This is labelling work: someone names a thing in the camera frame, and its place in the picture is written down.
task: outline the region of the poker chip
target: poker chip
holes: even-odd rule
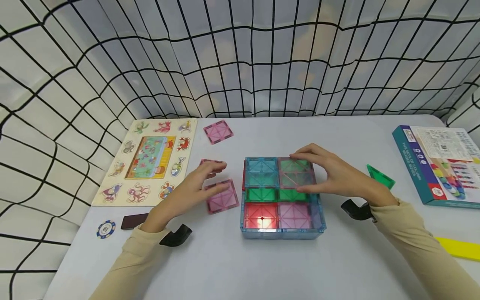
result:
[[[106,239],[113,234],[115,231],[115,222],[107,220],[98,226],[98,230],[96,231],[96,236],[101,239]]]

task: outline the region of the black curved piece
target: black curved piece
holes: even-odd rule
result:
[[[358,207],[352,201],[352,199],[348,199],[343,202],[341,208],[354,220],[363,221],[373,218],[372,211],[370,210],[370,205],[368,205],[368,203]]]
[[[192,230],[185,224],[182,224],[180,228],[174,233],[169,232],[160,242],[160,245],[167,247],[178,247],[182,245],[192,233]]]

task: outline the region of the beige sleeve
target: beige sleeve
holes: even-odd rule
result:
[[[134,299],[143,280],[148,279],[151,268],[166,257],[166,246],[160,241],[170,232],[141,231],[139,225],[122,247],[122,253],[95,289],[90,300]]]
[[[403,255],[434,300],[480,299],[479,285],[423,226],[412,205],[371,207],[378,230]]]

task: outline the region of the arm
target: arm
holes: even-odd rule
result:
[[[290,156],[311,161],[328,175],[326,181],[297,191],[360,197],[370,204],[378,230],[403,255],[432,299],[480,299],[479,285],[425,229],[410,204],[397,200],[388,188],[315,144]]]
[[[227,167],[226,163],[206,162],[190,173],[185,180],[155,206],[145,223],[135,228],[122,247],[122,253],[102,279],[90,300],[131,300],[153,267],[166,257],[167,247],[160,241],[169,233],[165,229],[174,217],[193,206],[228,189],[228,184],[202,190],[205,179],[215,177]]]
[[[403,255],[435,300],[480,299],[479,285],[423,226],[412,205],[372,206],[378,230]]]

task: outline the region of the white table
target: white table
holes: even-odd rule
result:
[[[202,128],[216,119],[199,120],[188,172],[201,158],[228,162],[213,183],[227,178],[241,196],[246,156],[287,156],[308,143],[335,152],[367,173],[371,164],[396,180],[392,192],[411,202],[426,227],[445,238],[480,243],[479,211],[424,206],[391,135],[398,125],[443,126],[430,115],[230,119],[234,136],[210,145]],[[317,180],[325,178],[316,168]],[[345,197],[322,195],[327,229],[316,240],[245,240],[240,207],[208,215],[200,205],[171,221],[193,233],[173,248],[159,268],[145,299],[426,299],[426,292],[393,246],[371,221],[350,219],[340,208]],[[121,251],[131,231],[120,230],[123,216],[151,207],[92,207],[68,250],[45,300],[87,299]],[[98,226],[118,224],[101,240]],[[480,263],[458,260],[480,282]]]

